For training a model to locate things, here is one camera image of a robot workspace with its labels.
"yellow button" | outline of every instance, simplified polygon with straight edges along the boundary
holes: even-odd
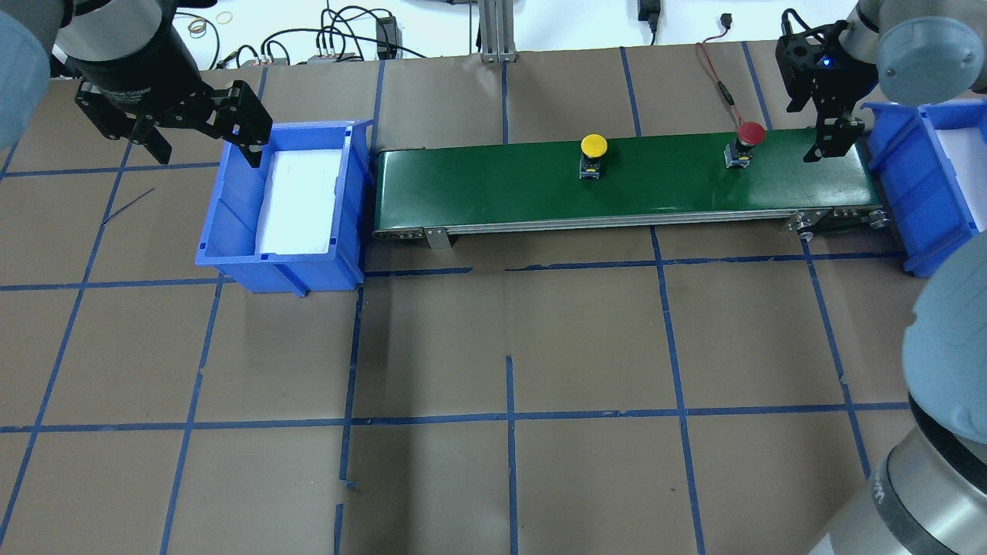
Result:
[[[582,153],[590,158],[599,158],[607,153],[607,139],[596,133],[586,135],[579,146]]]

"green conveyor belt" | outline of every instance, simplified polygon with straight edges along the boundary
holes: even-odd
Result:
[[[599,181],[578,178],[578,141],[402,150],[381,155],[376,230],[477,233],[783,217],[799,208],[878,206],[863,157],[806,164],[814,129],[774,130],[745,170],[733,133],[609,141]]]

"blue bin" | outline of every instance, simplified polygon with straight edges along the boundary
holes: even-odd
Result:
[[[927,278],[978,233],[936,129],[979,127],[987,142],[987,101],[864,108],[874,113],[871,170],[880,176],[908,252],[905,270]]]
[[[260,168],[251,168],[227,143],[195,263],[212,266],[254,293],[354,289],[363,282],[359,267],[363,195],[372,185],[366,145],[369,121],[279,123],[270,132]],[[317,255],[258,254],[257,224],[273,153],[284,150],[342,149],[336,181],[336,211],[329,252]]]

